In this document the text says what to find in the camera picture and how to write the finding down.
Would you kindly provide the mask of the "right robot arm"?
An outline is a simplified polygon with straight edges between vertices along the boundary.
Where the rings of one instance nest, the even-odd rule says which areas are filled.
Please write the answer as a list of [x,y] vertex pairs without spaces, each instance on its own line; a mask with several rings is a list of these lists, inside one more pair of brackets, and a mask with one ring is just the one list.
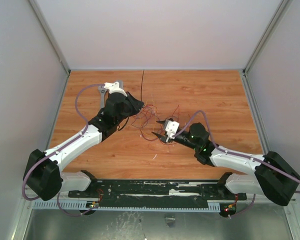
[[229,199],[233,194],[266,196],[279,206],[287,206],[295,194],[300,175],[277,153],[248,154],[227,149],[213,143],[201,123],[193,123],[182,131],[173,119],[160,120],[163,134],[156,136],[162,143],[176,142],[194,150],[196,160],[211,167],[228,168],[236,173],[225,173],[219,180],[217,194]]

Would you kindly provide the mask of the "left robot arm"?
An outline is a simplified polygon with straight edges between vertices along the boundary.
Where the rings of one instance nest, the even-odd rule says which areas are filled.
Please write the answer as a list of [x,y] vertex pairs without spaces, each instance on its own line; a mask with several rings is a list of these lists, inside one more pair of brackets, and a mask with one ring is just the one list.
[[98,186],[87,174],[63,170],[86,150],[105,141],[117,131],[123,120],[137,115],[143,107],[144,102],[129,92],[110,93],[105,106],[95,117],[87,120],[77,134],[46,151],[35,149],[30,153],[22,185],[28,186],[43,201],[67,191],[81,191],[86,197],[93,197]]

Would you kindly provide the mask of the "black zip tie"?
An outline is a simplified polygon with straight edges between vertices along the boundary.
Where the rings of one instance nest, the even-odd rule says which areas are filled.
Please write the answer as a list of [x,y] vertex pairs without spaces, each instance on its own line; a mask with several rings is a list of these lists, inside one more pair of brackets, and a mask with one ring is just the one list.
[[142,70],[141,84],[140,84],[140,101],[143,101],[143,82],[144,82],[145,69]]

